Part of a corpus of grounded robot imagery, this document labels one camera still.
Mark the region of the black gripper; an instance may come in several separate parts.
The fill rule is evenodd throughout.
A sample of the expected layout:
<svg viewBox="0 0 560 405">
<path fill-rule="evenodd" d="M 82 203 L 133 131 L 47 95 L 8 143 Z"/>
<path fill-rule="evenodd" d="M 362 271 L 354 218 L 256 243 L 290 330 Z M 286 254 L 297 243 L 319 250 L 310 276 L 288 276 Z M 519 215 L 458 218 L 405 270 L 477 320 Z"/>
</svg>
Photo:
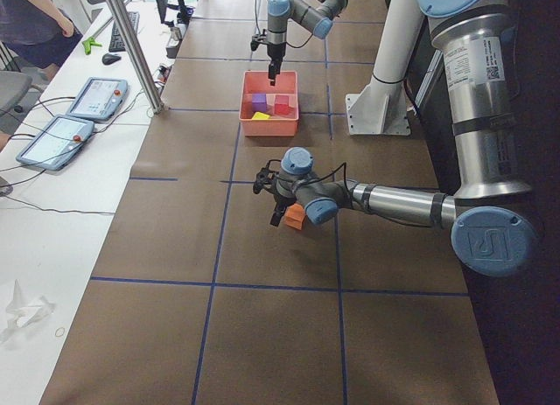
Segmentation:
<svg viewBox="0 0 560 405">
<path fill-rule="evenodd" d="M 276 202 L 276 206 L 270 219 L 270 225 L 278 227 L 285 214 L 285 209 L 294 205 L 296 203 L 296 199 L 293 196 L 284 196 L 280 192 L 276 192 L 274 194 L 274 200 Z"/>
<path fill-rule="evenodd" d="M 267 47 L 267 54 L 271 61 L 268 67 L 268 79 L 272 87 L 276 85 L 277 76 L 280 74 L 280 62 L 283 61 L 286 52 L 286 43 L 280 44 L 269 43 Z"/>
</svg>

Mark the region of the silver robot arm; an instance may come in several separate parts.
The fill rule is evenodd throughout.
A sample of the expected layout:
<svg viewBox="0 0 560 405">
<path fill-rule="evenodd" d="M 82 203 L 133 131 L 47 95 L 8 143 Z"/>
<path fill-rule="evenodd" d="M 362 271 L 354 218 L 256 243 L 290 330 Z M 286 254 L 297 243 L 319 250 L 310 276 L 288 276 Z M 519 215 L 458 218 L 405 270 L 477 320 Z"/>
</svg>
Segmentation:
<svg viewBox="0 0 560 405">
<path fill-rule="evenodd" d="M 268 0 L 268 28 L 262 34 L 262 43 L 267 46 L 270 58 L 268 77 L 271 86 L 276 85 L 277 76 L 281 73 L 287 46 L 288 21 L 292 20 L 312 36 L 324 39 L 333 27 L 333 20 L 348 4 L 348 0 L 317 1 L 320 1 L 320 5 L 313 8 L 305 0 Z"/>
<path fill-rule="evenodd" d="M 485 276 L 510 276 L 529 263 L 539 240 L 526 202 L 531 187 L 517 174 L 514 128 L 501 35 L 513 25 L 509 0 L 390 0 L 371 81 L 346 97 L 349 132 L 403 131 L 402 85 L 420 29 L 443 59 L 461 185 L 453 195 L 343 179 L 313 171 L 312 154 L 287 150 L 278 171 L 263 169 L 255 192 L 276 205 L 271 224 L 299 204 L 314 224 L 342 208 L 418 227 L 447 228 L 456 256 Z"/>
</svg>

